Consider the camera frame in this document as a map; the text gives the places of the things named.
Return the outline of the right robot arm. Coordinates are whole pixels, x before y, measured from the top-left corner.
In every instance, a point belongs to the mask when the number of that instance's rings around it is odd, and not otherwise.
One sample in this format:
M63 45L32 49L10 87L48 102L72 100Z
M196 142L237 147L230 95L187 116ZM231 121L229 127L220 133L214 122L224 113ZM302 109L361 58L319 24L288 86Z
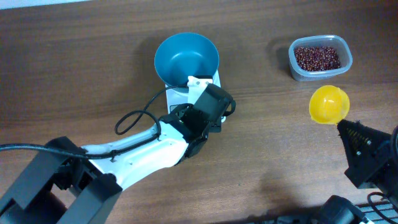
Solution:
M345 119L337 124L337 129L348 161L345 176L357 189L378 188L379 192L368 194L368 203L386 222L395 223L376 208L371 197L381 196L397 210L397 129L388 134ZM349 200L333 195L309 222L371 223L371 220Z

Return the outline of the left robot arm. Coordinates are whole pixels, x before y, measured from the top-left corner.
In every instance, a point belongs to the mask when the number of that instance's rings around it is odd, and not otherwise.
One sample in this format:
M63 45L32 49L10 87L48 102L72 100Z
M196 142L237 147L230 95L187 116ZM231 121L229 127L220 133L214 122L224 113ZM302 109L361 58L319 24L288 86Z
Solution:
M99 145L77 146L65 136L45 145L3 144L32 150L34 159L1 198L2 223L104 223L124 190L148 175L196 155L236 103L209 84L191 102L154 117L146 131Z

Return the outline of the yellow measuring scoop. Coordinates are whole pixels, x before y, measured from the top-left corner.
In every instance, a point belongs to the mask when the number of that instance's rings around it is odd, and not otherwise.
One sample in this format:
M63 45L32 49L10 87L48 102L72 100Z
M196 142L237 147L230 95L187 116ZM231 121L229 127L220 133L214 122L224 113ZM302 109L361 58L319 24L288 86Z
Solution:
M349 109L349 96L341 88L333 85L317 89L308 104L310 117L318 124L337 125L346 118Z

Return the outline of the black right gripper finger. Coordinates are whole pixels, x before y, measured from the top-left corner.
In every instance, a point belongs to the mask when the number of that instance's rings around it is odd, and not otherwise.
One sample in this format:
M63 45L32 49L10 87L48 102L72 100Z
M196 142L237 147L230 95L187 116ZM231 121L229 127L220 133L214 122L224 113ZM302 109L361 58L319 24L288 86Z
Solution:
M360 123L359 121L348 121L341 120L340 123L358 123L358 131L360 132L360 137L358 138L356 146L356 156L358 152L362 154L371 154L387 146L387 143L391 140L391 134L367 127Z
M355 166L354 158L358 148L356 144L361 135L358 131L358 123L338 123L337 129L345 149L348 169L351 169Z

